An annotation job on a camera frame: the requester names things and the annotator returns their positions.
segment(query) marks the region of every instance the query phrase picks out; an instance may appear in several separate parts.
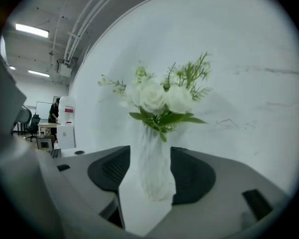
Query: white vase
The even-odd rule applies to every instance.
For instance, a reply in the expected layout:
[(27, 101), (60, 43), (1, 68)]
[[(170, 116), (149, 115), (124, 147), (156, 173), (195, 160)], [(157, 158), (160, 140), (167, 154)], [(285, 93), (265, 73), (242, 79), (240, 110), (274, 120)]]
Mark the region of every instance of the white vase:
[(168, 192), (170, 177), (170, 144), (163, 142), (159, 132), (139, 123), (135, 147), (138, 152), (138, 174), (145, 195), (153, 201), (163, 199)]

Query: textured glass vase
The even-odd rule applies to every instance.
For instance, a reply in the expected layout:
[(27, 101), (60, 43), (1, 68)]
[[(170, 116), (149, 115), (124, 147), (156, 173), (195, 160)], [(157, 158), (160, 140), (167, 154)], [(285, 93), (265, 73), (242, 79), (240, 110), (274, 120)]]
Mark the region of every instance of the textured glass vase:
[(153, 201), (163, 199), (169, 188), (170, 171), (170, 144), (163, 142), (159, 132), (139, 123), (136, 149), (139, 152), (138, 174), (141, 187), (145, 195)]

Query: person in black clothing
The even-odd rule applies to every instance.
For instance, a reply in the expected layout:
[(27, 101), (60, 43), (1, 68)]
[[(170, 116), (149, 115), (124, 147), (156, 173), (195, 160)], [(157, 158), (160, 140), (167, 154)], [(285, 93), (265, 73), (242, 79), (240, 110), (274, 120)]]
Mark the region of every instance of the person in black clothing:
[[(49, 123), (57, 123), (59, 117), (59, 103), (60, 103), (60, 99), (57, 98), (56, 102), (53, 105), (51, 105), (49, 120), (48, 120)], [(54, 138), (56, 139), (55, 127), (51, 128), (51, 135), (54, 135)]]

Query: keyboard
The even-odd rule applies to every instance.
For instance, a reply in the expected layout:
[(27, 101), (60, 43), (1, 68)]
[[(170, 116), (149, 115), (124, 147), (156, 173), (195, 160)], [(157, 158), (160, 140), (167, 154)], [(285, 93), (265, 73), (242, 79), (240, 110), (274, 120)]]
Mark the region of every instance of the keyboard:
[(48, 151), (50, 153), (50, 156), (52, 158), (58, 158), (61, 157), (61, 149), (53, 149)]

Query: fluorescent light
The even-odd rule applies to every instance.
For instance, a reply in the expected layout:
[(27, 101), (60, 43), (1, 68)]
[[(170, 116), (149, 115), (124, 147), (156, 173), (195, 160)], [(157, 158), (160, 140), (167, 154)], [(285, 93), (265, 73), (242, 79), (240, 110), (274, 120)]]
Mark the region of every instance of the fluorescent light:
[(32, 27), (32, 26), (15, 24), (15, 28), (16, 28), (16, 30), (31, 33), (31, 34), (40, 35), (40, 36), (43, 36), (45, 38), (47, 38), (49, 36), (49, 31), (42, 30), (42, 29)]
[(37, 74), (37, 75), (45, 76), (45, 77), (50, 77), (50, 75), (48, 75), (48, 74), (39, 73), (39, 72), (36, 72), (36, 71), (28, 70), (28, 72), (29, 72), (29, 73), (32, 73), (32, 74)]

